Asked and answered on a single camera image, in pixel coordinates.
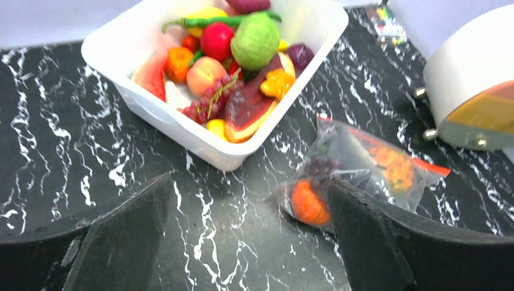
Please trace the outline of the clear zip top bag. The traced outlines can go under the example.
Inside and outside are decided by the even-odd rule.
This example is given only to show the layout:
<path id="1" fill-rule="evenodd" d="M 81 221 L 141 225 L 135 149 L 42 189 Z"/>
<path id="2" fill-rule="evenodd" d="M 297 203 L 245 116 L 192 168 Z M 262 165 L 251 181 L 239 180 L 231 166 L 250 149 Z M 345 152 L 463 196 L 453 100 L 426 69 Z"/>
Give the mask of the clear zip top bag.
<path id="1" fill-rule="evenodd" d="M 389 202 L 410 212 L 415 212 L 425 188 L 436 184 L 450 173 L 448 168 L 429 164 L 414 158 L 405 150 L 344 122 L 318 117 L 316 123 L 317 137 L 309 148 L 300 168 L 275 191 L 279 206 L 294 219 L 296 217 L 291 204 L 292 190 L 300 180 L 306 179 L 310 181 L 309 177 L 304 176 L 304 167 L 306 162 L 315 155 L 328 155 L 340 163 L 339 170 L 334 170 L 320 188 L 313 189 L 326 203 L 329 212 L 328 191 L 330 180 L 334 176 L 342 178 L 350 185 L 365 191 L 379 200 Z M 368 148 L 373 146 L 392 147 L 403 152 L 411 159 L 415 169 L 415 182 L 410 190 L 406 193 L 398 193 L 392 190 L 382 174 L 382 169 L 368 153 Z M 331 233 L 335 232 L 332 220 L 322 227 L 312 227 Z"/>

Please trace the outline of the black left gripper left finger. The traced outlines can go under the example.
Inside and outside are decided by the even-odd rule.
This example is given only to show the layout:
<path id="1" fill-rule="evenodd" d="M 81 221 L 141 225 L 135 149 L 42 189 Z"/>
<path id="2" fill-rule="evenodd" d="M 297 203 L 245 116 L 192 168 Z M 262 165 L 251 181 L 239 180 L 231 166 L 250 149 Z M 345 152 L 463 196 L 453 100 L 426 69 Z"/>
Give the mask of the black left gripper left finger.
<path id="1" fill-rule="evenodd" d="M 147 290 L 172 201 L 168 173 L 107 204 L 1 236 L 2 290 Z"/>

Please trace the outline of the dark toy grapes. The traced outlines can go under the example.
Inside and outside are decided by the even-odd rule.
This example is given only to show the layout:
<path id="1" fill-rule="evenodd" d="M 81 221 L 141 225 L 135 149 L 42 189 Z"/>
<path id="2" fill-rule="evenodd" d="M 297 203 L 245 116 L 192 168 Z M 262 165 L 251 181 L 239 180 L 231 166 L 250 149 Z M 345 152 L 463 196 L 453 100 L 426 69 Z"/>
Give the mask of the dark toy grapes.
<path id="1" fill-rule="evenodd" d="M 328 155 L 312 156 L 305 164 L 304 176 L 310 178 L 313 189 L 320 188 L 334 170 L 340 169 L 340 163 Z"/>

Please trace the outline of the orange toy pineapple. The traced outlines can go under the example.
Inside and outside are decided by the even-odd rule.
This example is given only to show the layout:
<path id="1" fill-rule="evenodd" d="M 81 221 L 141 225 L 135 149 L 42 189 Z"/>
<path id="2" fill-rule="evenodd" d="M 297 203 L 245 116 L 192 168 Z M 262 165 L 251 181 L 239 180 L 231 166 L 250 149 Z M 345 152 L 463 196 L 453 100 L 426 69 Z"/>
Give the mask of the orange toy pineapple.
<path id="1" fill-rule="evenodd" d="M 376 145 L 368 148 L 368 153 L 382 169 L 394 192 L 406 193 L 414 186 L 414 165 L 403 152 L 386 145 Z"/>

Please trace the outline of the dark toy plum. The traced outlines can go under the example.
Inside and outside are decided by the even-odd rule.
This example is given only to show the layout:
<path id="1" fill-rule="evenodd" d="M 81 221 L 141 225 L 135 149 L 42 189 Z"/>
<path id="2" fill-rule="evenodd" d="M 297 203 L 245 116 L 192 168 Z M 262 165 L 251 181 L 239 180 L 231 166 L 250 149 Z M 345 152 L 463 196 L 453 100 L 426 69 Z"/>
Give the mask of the dark toy plum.
<path id="1" fill-rule="evenodd" d="M 299 72 L 305 70 L 315 55 L 313 50 L 304 43 L 291 45 L 285 53 L 292 60 L 295 69 Z"/>

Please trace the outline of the orange toy tangerine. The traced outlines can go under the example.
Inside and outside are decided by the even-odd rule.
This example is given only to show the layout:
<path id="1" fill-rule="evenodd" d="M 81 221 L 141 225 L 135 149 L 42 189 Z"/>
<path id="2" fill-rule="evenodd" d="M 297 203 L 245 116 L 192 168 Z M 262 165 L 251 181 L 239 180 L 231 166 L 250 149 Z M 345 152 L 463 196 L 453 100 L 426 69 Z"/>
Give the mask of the orange toy tangerine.
<path id="1" fill-rule="evenodd" d="M 294 186 L 291 204 L 296 219 L 305 224 L 322 227 L 332 219 L 326 203 L 312 189 L 309 180 L 300 180 Z"/>

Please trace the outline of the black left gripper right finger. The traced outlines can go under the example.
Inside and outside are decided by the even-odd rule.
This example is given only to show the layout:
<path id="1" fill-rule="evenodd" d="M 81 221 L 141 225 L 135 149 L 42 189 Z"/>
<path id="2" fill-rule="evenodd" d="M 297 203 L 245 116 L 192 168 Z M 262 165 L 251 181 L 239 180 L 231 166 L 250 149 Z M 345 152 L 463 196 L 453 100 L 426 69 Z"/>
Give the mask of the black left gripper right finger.
<path id="1" fill-rule="evenodd" d="M 352 290 L 512 290 L 513 238 L 451 227 L 345 180 L 329 206 Z"/>

